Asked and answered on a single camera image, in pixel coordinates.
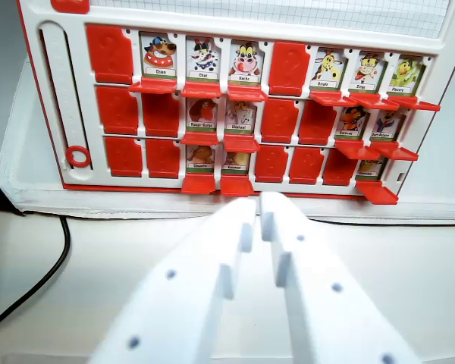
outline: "black cable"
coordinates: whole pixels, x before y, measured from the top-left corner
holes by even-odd
[[[33,296],[49,279],[56,273],[67,258],[69,251],[71,250],[71,234],[69,232],[69,226],[65,216],[60,217],[62,230],[64,232],[64,249],[62,250],[61,256],[58,261],[52,266],[40,281],[38,281],[32,288],[30,288],[21,298],[12,303],[4,312],[0,314],[0,323],[5,320],[13,311],[18,309],[24,302],[26,302],[31,296]]]

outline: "cartoon animal card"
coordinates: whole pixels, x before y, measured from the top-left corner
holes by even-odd
[[[140,32],[140,51],[144,77],[177,77],[177,46],[167,34]]]
[[[413,96],[425,72],[421,57],[401,55],[391,78],[388,95]]]
[[[346,63],[343,49],[318,49],[310,89],[337,91],[344,76]]]
[[[187,146],[187,172],[213,173],[215,150],[210,146]]]
[[[259,85],[263,58],[263,52],[259,51],[257,42],[233,40],[228,82],[237,85]]]
[[[371,132],[371,140],[390,142],[396,140],[399,134],[405,115],[399,111],[380,110],[378,120]]]
[[[361,161],[356,180],[379,180],[387,160],[385,157],[379,157],[377,161]]]
[[[382,75],[388,64],[383,54],[361,52],[357,58],[357,67],[353,72],[349,91],[353,93],[377,93]]]
[[[188,36],[187,80],[196,82],[218,82],[221,66],[221,50],[213,38]]]
[[[334,138],[361,139],[368,117],[369,113],[362,106],[345,108],[337,123]]]
[[[249,154],[240,152],[225,152],[221,173],[248,174]]]
[[[248,101],[226,101],[224,132],[253,134],[257,107]]]
[[[186,99],[187,125],[190,131],[214,132],[218,123],[218,104],[212,99]]]

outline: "cartoon dog card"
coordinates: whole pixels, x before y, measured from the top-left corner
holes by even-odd
[[[362,106],[354,106],[342,110],[335,139],[361,139],[364,125],[369,117],[369,113]]]
[[[386,164],[385,157],[379,157],[377,161],[361,161],[356,173],[356,180],[378,180]]]
[[[374,52],[361,52],[357,58],[359,67],[353,73],[349,91],[353,93],[377,93],[387,62]]]
[[[167,34],[140,32],[140,50],[144,77],[176,78],[177,46]]]
[[[231,69],[229,83],[237,85],[254,85],[261,83],[263,53],[257,42],[234,40],[231,43]]]
[[[214,132],[217,123],[218,104],[211,99],[187,99],[187,130]]]
[[[371,132],[371,140],[390,142],[396,140],[401,130],[405,116],[399,111],[381,110],[378,120]]]
[[[210,146],[187,146],[187,172],[214,172],[215,150]]]
[[[248,101],[226,101],[225,133],[252,134],[256,107]]]
[[[342,49],[318,49],[310,89],[338,90],[346,63]]]
[[[224,163],[221,173],[248,174],[249,154],[241,152],[224,152]]]
[[[187,80],[218,82],[221,50],[213,38],[187,37]]]
[[[401,55],[391,78],[388,95],[413,96],[424,71],[425,66],[421,58]]]

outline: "grid paper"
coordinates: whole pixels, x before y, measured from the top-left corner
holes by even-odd
[[[450,0],[89,0],[91,5],[438,38]]]

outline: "red ring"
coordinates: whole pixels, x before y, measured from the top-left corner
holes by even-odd
[[[86,156],[86,160],[84,162],[75,161],[73,152],[83,153],[84,156]],[[78,168],[87,167],[91,163],[91,155],[89,155],[88,149],[84,148],[83,146],[70,146],[69,148],[67,148],[66,159],[74,167]]]

